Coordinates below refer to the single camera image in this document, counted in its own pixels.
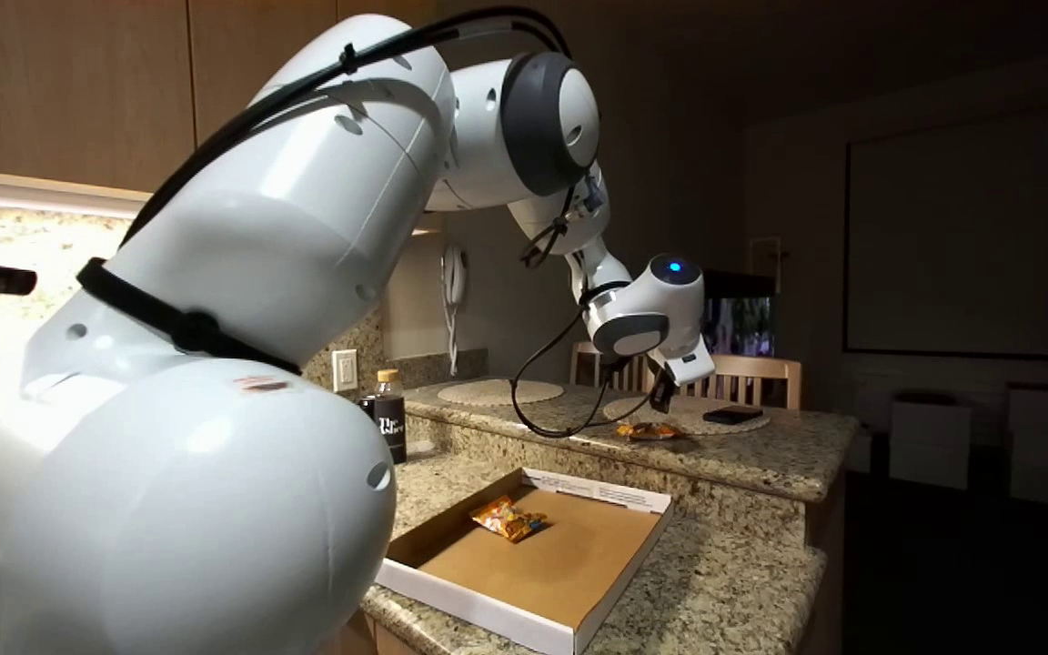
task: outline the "open cardboard box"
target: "open cardboard box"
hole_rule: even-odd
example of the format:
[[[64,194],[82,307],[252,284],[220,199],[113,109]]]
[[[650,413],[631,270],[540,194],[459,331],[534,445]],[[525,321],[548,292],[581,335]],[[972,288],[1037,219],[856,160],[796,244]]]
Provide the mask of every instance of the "open cardboard box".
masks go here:
[[[545,526],[525,541],[468,513],[509,496]],[[581,650],[654,541],[670,496],[512,468],[393,537],[377,587],[477,621],[534,650]]]

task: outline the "kitchen cabinet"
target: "kitchen cabinet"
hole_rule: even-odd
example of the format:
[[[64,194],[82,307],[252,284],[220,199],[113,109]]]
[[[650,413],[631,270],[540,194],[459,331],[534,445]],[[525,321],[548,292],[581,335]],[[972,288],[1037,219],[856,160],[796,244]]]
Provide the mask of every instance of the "kitchen cabinet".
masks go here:
[[[158,189],[315,34],[434,0],[0,0],[0,171]]]
[[[365,9],[420,24],[434,0],[190,0],[198,137],[235,117],[315,34]]]
[[[183,0],[0,0],[0,171],[153,189],[190,104]]]

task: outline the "bottle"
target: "bottle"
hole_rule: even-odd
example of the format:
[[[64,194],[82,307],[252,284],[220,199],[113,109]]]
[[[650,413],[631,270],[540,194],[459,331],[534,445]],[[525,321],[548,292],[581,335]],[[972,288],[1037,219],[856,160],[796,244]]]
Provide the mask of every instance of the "bottle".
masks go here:
[[[406,461],[406,402],[400,393],[400,370],[395,366],[377,366],[375,376],[377,388],[369,396],[369,413],[375,418],[388,457]]]

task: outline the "backsplash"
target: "backsplash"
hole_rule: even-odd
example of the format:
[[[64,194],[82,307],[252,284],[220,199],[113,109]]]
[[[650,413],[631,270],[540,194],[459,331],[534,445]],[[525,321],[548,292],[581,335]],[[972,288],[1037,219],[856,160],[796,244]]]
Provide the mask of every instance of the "backsplash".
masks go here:
[[[25,342],[79,284],[78,274],[96,255],[113,255],[127,234],[127,219],[78,211],[18,211],[0,208],[0,267],[33,270],[33,296],[0,296],[0,361]],[[370,308],[352,331],[329,342],[303,370],[332,384],[332,350],[355,350],[359,382],[370,384],[387,365],[383,315]]]

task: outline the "robotic arm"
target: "robotic arm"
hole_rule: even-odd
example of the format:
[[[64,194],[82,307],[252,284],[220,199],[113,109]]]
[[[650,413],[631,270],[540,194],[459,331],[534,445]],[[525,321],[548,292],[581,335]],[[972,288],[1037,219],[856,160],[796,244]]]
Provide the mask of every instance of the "robotic arm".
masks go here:
[[[482,9],[315,37],[0,365],[4,655],[315,650],[347,626],[393,467],[300,365],[377,299],[422,208],[509,204],[569,257],[596,344],[699,356],[699,276],[631,279],[599,240],[581,73],[556,51],[451,73],[434,46],[490,20],[553,34]]]

